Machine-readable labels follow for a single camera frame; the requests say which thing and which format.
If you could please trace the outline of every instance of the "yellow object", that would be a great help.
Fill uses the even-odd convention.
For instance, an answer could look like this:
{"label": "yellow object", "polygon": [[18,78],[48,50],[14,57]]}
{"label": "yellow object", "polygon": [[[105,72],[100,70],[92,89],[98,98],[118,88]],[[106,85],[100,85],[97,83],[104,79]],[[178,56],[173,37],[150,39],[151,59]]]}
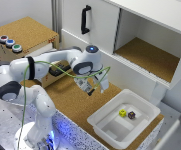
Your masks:
{"label": "yellow object", "polygon": [[119,111],[119,115],[120,115],[121,117],[126,116],[126,111],[125,111],[124,109],[121,109],[121,110]]}

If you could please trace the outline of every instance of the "green cable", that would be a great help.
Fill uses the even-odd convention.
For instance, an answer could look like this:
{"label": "green cable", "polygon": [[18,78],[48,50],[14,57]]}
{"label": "green cable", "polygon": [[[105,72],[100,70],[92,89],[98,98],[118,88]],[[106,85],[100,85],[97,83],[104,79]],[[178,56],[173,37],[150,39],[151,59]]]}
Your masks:
{"label": "green cable", "polygon": [[[52,64],[52,63],[49,63],[49,62],[46,62],[46,61],[36,61],[35,63],[46,63],[46,64],[49,64],[49,65],[52,65],[54,66],[55,68],[59,69],[60,71],[62,71],[63,73],[65,73],[66,75],[72,77],[72,78],[78,78],[78,79],[83,79],[83,78],[89,78],[89,77],[92,77],[92,76],[95,76],[97,74],[99,74],[100,72],[104,71],[104,70],[107,70],[106,73],[104,74],[104,76],[101,78],[101,80],[94,86],[92,92],[94,90],[97,89],[97,87],[100,85],[100,82],[102,82],[102,80],[104,79],[104,77],[107,75],[107,73],[109,72],[110,70],[110,67],[106,67],[92,75],[89,75],[89,76],[83,76],[83,77],[77,77],[77,76],[73,76],[69,73],[67,73],[66,71],[62,70],[60,67]],[[24,72],[24,80],[23,80],[23,86],[24,86],[24,108],[23,108],[23,119],[22,119],[22,127],[21,127],[21,131],[20,131],[20,135],[19,135],[19,139],[18,139],[18,149],[19,150],[19,144],[20,144],[20,138],[21,138],[21,134],[22,134],[22,130],[23,130],[23,125],[24,125],[24,118],[25,118],[25,109],[26,109],[26,89],[25,89],[25,77],[26,77],[26,73],[27,73],[27,70],[29,68],[30,65],[28,65],[25,69],[25,72]]]}

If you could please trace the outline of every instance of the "brown box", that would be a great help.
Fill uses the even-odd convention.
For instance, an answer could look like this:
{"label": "brown box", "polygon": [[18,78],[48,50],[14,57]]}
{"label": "brown box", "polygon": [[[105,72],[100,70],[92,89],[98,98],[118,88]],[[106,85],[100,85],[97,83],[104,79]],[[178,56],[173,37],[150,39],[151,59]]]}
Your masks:
{"label": "brown box", "polygon": [[53,43],[53,47],[59,48],[59,35],[46,26],[25,17],[0,27],[0,36],[7,35],[9,39],[15,40],[20,44],[23,51],[19,54],[12,52],[12,49],[6,48],[0,44],[0,61],[12,61],[24,57],[39,48]]}

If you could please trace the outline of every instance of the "door handle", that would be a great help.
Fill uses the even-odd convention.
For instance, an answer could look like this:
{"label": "door handle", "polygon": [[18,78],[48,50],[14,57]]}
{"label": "door handle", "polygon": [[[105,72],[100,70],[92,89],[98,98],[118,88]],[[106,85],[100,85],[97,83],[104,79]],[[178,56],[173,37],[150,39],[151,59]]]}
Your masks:
{"label": "door handle", "polygon": [[86,8],[82,10],[82,24],[81,24],[81,31],[82,34],[88,33],[90,30],[86,28],[86,12],[91,10],[91,7],[86,5]]}

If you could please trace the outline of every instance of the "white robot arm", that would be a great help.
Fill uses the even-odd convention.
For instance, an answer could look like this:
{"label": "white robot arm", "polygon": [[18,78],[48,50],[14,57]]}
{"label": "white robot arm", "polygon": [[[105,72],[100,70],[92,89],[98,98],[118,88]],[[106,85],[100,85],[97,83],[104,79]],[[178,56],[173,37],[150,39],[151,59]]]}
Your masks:
{"label": "white robot arm", "polygon": [[[35,62],[67,60],[76,75],[87,76],[103,69],[100,59],[101,53],[99,49],[96,46],[90,45],[87,46],[84,52],[78,47],[61,51],[53,49],[33,58],[21,58],[11,63],[0,62],[0,99],[10,101],[14,104],[24,104],[24,88],[20,85],[20,82],[24,79],[26,67],[30,65],[26,72],[26,80],[40,79],[49,71],[49,64]],[[92,77],[95,83],[98,83],[104,77],[102,82],[100,82],[101,92],[109,87],[107,76],[104,76],[105,74],[106,71],[104,70]],[[91,86],[87,82],[87,79],[75,79],[75,82],[82,90],[91,95],[91,92],[89,92]],[[27,136],[23,137],[24,140],[22,143],[25,142],[28,149],[40,149],[40,143],[45,141],[43,139],[46,139],[52,131],[51,117],[55,114],[56,108],[42,87],[35,85],[31,88],[26,88],[26,93],[26,104],[33,103],[37,109],[37,115],[35,124],[30,129]]]}

